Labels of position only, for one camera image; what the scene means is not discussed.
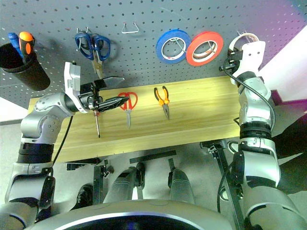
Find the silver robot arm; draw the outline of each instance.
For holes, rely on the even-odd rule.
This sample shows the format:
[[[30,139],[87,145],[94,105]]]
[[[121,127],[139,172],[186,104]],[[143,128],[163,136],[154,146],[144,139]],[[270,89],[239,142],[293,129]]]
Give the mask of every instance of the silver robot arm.
[[[90,110],[103,112],[127,101],[114,97],[105,102],[99,90],[106,87],[104,80],[80,86],[80,67],[69,62],[64,71],[65,92],[40,98],[33,112],[21,123],[21,146],[13,165],[13,172],[0,206],[0,229],[19,230],[34,224],[38,212],[51,206],[55,188],[52,176],[52,153],[62,121],[75,112]]]
[[[263,59],[265,42],[247,34],[254,42],[244,44],[234,51],[230,45],[229,66],[236,63],[233,76],[255,89],[265,99],[271,91],[264,85],[258,68]],[[271,112],[269,106],[244,85],[237,83],[239,102],[240,141],[234,154],[231,175],[242,185],[244,194],[245,228],[251,230],[306,230],[307,224],[294,203],[276,189],[280,180],[275,143],[271,137]]]

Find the pen holder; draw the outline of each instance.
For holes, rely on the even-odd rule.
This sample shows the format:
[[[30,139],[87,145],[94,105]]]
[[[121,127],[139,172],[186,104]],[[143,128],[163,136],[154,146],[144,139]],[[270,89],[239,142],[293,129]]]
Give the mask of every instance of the pen holder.
[[[44,90],[50,85],[50,79],[36,59],[36,54],[34,53],[32,59],[24,64],[11,43],[0,47],[0,67],[17,77],[31,90]]]

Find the pegboard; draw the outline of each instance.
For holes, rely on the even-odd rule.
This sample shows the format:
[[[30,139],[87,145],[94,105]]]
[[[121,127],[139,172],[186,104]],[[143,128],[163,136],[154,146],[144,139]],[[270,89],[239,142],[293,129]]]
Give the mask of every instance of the pegboard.
[[[255,33],[266,42],[263,66],[307,24],[304,0],[1,0],[0,7],[0,44],[9,42],[9,32],[31,32],[37,59],[51,80],[46,90],[35,92],[1,70],[0,96],[24,108],[30,98],[64,89],[65,61],[74,60],[81,66],[82,84],[98,79],[91,62],[76,51],[77,27],[88,26],[111,40],[104,72],[124,77],[116,86],[121,88],[223,75],[218,67],[237,30]],[[135,30],[136,22],[140,31],[122,34],[124,22],[129,31]],[[156,42],[164,32],[176,28],[191,39],[203,31],[216,31],[224,39],[223,50],[200,67],[186,60],[165,64],[156,56]],[[179,52],[178,46],[170,44],[166,52]]]

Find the wooden shelf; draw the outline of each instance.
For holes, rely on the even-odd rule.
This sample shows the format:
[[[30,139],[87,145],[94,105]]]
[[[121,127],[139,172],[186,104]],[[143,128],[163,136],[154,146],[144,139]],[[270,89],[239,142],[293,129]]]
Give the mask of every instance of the wooden shelf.
[[[167,120],[153,94],[154,87],[158,87],[162,93],[163,85],[169,91],[170,120]],[[126,113],[116,108],[100,115],[101,138],[98,138],[93,113],[77,112],[59,162],[239,135],[239,127],[233,122],[239,113],[237,87],[230,83],[228,77],[103,90],[100,95],[107,99],[120,92],[135,92],[139,98],[131,112],[130,129],[127,128]],[[29,111],[32,111],[36,101],[30,100]],[[62,142],[68,122],[69,119],[65,119],[62,124],[55,152]]]

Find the orange pliers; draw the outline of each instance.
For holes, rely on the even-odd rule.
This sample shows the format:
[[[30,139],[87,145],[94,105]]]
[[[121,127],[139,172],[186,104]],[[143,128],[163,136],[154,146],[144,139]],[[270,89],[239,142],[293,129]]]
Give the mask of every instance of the orange pliers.
[[[163,107],[163,111],[167,117],[167,119],[169,120],[169,108],[168,108],[168,104],[169,104],[169,99],[168,99],[168,91],[167,88],[165,86],[162,87],[163,91],[164,91],[164,95],[165,98],[164,100],[160,97],[158,89],[154,88],[154,96],[156,97],[156,99],[159,102],[159,105],[161,105]]]

